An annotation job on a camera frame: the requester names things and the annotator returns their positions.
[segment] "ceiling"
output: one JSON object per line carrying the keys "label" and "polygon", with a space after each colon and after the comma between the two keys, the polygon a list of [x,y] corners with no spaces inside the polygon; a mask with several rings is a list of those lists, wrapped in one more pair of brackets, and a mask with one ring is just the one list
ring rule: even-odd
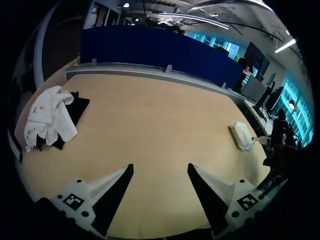
{"label": "ceiling", "polygon": [[[144,13],[144,11],[146,11],[146,14],[154,21],[160,20],[157,15],[158,13],[184,13],[209,18],[218,22],[234,23],[233,26],[238,30],[250,26],[265,31],[270,34],[268,36],[270,40],[275,44],[279,43],[280,46],[283,45],[283,42],[292,40],[292,36],[286,33],[286,27],[274,12],[264,6],[254,4],[251,1],[260,0],[127,0],[122,2],[123,4],[126,2],[130,3],[130,8],[125,9],[126,11],[136,13]],[[209,6],[198,9],[192,8],[200,6],[201,4],[202,6]],[[198,22],[196,20],[181,19],[179,17],[163,17],[163,19],[171,19],[168,22],[175,26]],[[296,45],[292,46],[292,48],[298,52]]]}

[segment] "white cloth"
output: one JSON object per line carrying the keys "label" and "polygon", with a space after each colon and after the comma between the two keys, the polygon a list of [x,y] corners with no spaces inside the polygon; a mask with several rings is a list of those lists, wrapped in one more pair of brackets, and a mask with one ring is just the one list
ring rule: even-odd
{"label": "white cloth", "polygon": [[237,142],[238,147],[244,150],[251,150],[254,144],[249,129],[243,122],[234,122],[229,125],[233,137]]}
{"label": "white cloth", "polygon": [[73,96],[63,91],[61,86],[49,88],[38,96],[24,128],[24,138],[29,147],[36,146],[37,135],[51,146],[58,139],[58,134],[65,142],[78,134],[65,106],[73,100]]}

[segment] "window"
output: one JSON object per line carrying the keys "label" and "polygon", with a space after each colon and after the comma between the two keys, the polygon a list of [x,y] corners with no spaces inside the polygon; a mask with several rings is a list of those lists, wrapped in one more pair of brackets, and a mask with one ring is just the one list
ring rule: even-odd
{"label": "window", "polygon": [[228,57],[233,60],[235,59],[239,51],[238,45],[228,42],[226,40],[223,40],[221,38],[216,38],[213,36],[206,36],[201,34],[195,34],[193,38],[209,45],[210,47],[213,47],[213,48],[222,47],[226,49],[229,52]]}
{"label": "window", "polygon": [[[294,100],[296,103],[294,110],[289,107],[290,100]],[[274,114],[281,108],[286,111],[286,120],[291,124],[294,133],[302,142],[302,146],[305,147],[312,140],[314,121],[311,110],[308,108],[300,90],[289,79],[284,82],[284,89],[274,108]]]}
{"label": "window", "polygon": [[212,40],[212,37],[210,37],[210,36],[205,36],[203,43],[205,43],[205,44],[207,44],[207,45],[210,45],[211,40]]}
{"label": "window", "polygon": [[228,57],[234,60],[234,58],[238,54],[238,50],[239,50],[238,45],[229,42],[227,47],[227,51],[229,52]]}

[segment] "table surface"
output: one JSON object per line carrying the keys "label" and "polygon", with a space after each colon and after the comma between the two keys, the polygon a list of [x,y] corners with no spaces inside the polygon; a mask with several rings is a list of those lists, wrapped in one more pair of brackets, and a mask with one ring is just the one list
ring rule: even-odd
{"label": "table surface", "polygon": [[90,99],[78,135],[62,151],[26,155],[26,178],[52,197],[77,178],[86,182],[133,163],[134,175],[110,225],[120,238],[158,238],[208,223],[187,174],[193,163],[218,177],[258,184],[269,168],[261,145],[241,151],[228,125],[253,129],[227,96],[179,83],[109,74],[81,74],[65,90]]}
{"label": "table surface", "polygon": [[263,113],[263,115],[266,117],[267,121],[265,121],[263,118],[261,118],[257,112],[253,109],[252,102],[249,102],[247,100],[243,100],[244,104],[248,107],[249,111],[252,112],[254,118],[258,121],[258,124],[262,128],[265,135],[271,135],[272,129],[273,129],[273,120],[269,119],[269,116],[267,115],[266,111],[260,108],[260,111]]}

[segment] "blue divider panel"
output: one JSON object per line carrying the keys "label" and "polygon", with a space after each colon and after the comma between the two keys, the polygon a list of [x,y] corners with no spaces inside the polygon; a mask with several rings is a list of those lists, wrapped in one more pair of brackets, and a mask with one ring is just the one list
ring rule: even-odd
{"label": "blue divider panel", "polygon": [[104,26],[82,32],[81,63],[121,62],[166,68],[224,82],[233,89],[243,67],[220,51],[182,34],[149,26]]}

